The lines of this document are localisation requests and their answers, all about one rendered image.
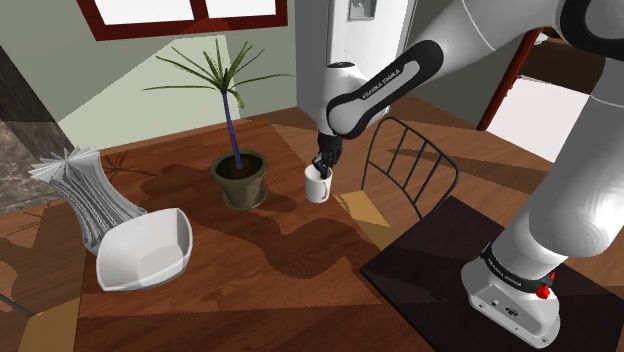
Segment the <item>white mug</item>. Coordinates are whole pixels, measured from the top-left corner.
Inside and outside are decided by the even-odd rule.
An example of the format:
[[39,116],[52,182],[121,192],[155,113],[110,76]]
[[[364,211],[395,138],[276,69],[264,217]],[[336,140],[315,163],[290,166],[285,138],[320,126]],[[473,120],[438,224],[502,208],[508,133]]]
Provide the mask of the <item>white mug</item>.
[[305,197],[312,203],[323,203],[327,201],[331,194],[331,182],[333,170],[328,169],[326,178],[321,177],[321,173],[313,164],[308,165],[304,170]]

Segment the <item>potted green plant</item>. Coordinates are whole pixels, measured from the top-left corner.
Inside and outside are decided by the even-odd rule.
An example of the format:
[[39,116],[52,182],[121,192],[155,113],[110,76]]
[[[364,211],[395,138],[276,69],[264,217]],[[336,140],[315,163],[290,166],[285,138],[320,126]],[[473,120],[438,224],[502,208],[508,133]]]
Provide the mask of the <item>potted green plant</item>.
[[183,62],[162,56],[158,58],[160,61],[202,79],[205,82],[201,86],[202,89],[214,90],[220,94],[231,150],[220,154],[212,162],[210,172],[223,191],[223,201],[228,207],[236,210],[253,209],[260,205],[267,196],[264,183],[267,172],[266,157],[259,151],[239,146],[229,106],[229,99],[233,97],[239,108],[245,107],[242,96],[236,91],[240,84],[234,80],[234,77],[252,62],[246,58],[252,48],[251,44],[244,43],[228,66],[223,62],[219,45],[215,46],[215,56],[207,52],[203,54],[206,66],[182,54],[180,50],[176,50],[175,53],[184,59]]

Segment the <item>white refrigerator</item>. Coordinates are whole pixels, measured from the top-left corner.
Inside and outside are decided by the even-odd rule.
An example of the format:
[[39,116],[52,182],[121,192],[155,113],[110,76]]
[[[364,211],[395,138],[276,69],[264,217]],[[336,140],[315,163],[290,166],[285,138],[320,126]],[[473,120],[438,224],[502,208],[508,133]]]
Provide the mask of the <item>white refrigerator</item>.
[[406,45],[418,0],[295,0],[297,105],[310,118],[322,107],[324,71],[352,62],[371,78]]

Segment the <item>red framed doorway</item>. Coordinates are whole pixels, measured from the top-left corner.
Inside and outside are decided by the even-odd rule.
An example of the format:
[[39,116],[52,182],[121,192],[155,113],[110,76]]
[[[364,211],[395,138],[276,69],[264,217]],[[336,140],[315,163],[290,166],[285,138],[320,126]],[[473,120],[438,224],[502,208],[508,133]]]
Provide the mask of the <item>red framed doorway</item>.
[[534,44],[520,44],[477,128],[553,162],[605,59],[572,47],[552,28],[528,37]]

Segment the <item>white square bowl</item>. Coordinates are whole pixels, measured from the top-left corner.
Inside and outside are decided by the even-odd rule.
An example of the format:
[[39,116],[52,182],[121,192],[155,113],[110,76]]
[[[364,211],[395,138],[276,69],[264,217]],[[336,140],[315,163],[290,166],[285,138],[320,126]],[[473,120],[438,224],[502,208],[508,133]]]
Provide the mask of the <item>white square bowl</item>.
[[186,269],[193,231],[179,208],[154,211],[109,230],[96,258],[97,281],[105,292],[161,286]]

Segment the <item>white ribbed vase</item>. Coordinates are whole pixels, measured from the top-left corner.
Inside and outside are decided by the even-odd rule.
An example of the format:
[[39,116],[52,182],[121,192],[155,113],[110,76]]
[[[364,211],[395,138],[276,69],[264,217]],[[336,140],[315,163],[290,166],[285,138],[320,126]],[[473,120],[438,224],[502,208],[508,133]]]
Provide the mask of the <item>white ribbed vase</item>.
[[52,154],[31,166],[33,179],[50,185],[74,210],[87,250],[97,255],[105,234],[117,225],[147,214],[107,179],[97,148],[76,147]]

